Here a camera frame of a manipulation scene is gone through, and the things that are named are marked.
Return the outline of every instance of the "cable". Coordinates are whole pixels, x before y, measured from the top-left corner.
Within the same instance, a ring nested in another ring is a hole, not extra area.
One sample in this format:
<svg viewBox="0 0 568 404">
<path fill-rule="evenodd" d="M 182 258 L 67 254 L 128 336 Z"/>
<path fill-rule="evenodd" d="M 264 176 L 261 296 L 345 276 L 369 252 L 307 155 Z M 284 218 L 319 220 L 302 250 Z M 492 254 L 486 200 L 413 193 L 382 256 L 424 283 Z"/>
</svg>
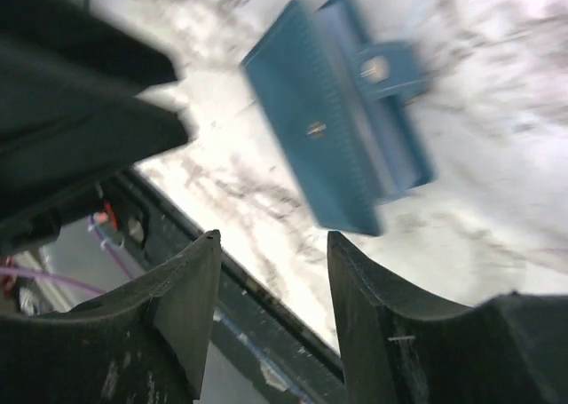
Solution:
<svg viewBox="0 0 568 404">
<path fill-rule="evenodd" d="M 116 265 L 128 277 L 129 281 L 134 280 L 135 279 L 134 275 L 132 275 L 132 273 L 129 271 L 129 269 L 126 267 L 126 265 L 122 261 L 121 257 L 118 256 L 118 254 L 114 251 L 114 249 L 111 247 L 111 245 L 108 244 L 109 242 L 112 242 L 112 241 L 110 241 L 110 239 L 108 237 L 105 237 L 103 232 L 98 227 L 97 222 L 95 221 L 95 218 L 92 215 L 89 216 L 89 227 L 91 228 L 92 231 L 95 232 L 95 234 L 97 235 L 97 238 L 99 238 L 100 247 L 103 250 L 106 250 L 106 253 L 108 253 L 108 256 L 110 256 L 110 258 L 113 259 L 113 261 L 116 263 Z"/>
<path fill-rule="evenodd" d="M 46 273 L 44 271 L 35 271 L 33 269 L 17 268 L 11 266 L 10 267 L 0 266 L 0 275 L 10 275 L 15 277 L 29 278 L 31 280 L 41 279 L 41 280 L 53 281 L 61 285 L 80 289 L 86 293 L 94 295 L 95 297 L 107 293 L 103 289 L 98 289 L 96 287 L 90 286 L 89 284 L 85 284 L 84 282 L 73 280 L 72 278 L 62 277 L 60 275 L 55 275 L 52 273 Z"/>
</svg>

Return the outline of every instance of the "blue object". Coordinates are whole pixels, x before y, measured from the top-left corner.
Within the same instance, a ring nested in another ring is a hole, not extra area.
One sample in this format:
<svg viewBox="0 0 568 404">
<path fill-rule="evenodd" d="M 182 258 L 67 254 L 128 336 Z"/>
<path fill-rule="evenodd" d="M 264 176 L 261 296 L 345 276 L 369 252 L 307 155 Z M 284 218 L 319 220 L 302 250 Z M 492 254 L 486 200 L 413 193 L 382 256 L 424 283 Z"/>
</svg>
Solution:
<svg viewBox="0 0 568 404">
<path fill-rule="evenodd" d="M 422 71 L 404 42 L 372 43 L 353 0 L 292 0 L 242 65 L 321 226 L 380 235 L 377 203 L 433 179 L 404 108 Z"/>
</svg>

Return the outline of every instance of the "wallet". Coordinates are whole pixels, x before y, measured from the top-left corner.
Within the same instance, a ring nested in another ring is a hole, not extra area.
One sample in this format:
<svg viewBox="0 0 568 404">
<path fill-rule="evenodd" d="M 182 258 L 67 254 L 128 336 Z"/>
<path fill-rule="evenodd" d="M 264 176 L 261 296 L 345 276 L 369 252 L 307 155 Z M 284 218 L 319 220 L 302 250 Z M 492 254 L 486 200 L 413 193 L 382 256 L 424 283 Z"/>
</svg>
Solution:
<svg viewBox="0 0 568 404">
<path fill-rule="evenodd" d="M 426 77 L 409 44 L 372 42 L 354 0 L 291 0 L 242 67 L 321 226 L 381 235 L 376 206 L 433 180 L 405 110 Z"/>
</svg>

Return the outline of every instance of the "teal leather wallet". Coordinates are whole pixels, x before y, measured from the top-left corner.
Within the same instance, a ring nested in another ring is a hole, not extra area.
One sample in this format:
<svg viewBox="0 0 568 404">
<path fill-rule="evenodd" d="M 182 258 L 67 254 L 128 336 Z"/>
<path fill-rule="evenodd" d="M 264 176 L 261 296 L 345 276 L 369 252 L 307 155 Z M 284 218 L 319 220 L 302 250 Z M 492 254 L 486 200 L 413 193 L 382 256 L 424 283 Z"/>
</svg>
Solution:
<svg viewBox="0 0 568 404">
<path fill-rule="evenodd" d="M 292 0 L 242 66 L 314 217 L 381 235 L 377 205 L 433 179 L 405 102 L 426 90 L 411 47 L 373 44 L 353 0 Z"/>
</svg>

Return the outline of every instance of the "blue wallet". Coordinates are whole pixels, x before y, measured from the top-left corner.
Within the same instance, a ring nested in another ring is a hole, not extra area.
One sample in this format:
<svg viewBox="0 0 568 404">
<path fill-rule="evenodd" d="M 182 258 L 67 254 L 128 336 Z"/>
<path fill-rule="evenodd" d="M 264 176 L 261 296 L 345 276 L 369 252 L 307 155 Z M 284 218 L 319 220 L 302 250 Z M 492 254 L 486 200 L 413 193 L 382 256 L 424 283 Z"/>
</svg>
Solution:
<svg viewBox="0 0 568 404">
<path fill-rule="evenodd" d="M 376 205 L 433 179 L 405 110 L 424 74 L 408 44 L 372 43 L 353 0 L 292 0 L 242 66 L 321 226 L 381 235 Z"/>
</svg>

